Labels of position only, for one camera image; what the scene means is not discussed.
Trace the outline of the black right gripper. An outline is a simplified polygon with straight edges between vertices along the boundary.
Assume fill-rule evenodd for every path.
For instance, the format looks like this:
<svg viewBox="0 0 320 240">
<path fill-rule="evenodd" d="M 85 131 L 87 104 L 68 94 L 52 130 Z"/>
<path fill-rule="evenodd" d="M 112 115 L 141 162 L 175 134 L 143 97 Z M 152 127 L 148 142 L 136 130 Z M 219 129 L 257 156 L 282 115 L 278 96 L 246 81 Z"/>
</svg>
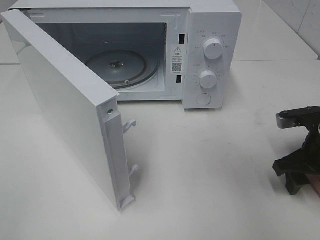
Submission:
<svg viewBox="0 0 320 240">
<path fill-rule="evenodd" d="M 285 174 L 285 187 L 290 195 L 310 185 L 320 195 L 320 124 L 304 122 L 308 135 L 301 152 L 275 160 L 272 168 L 278 177 Z"/>
</svg>

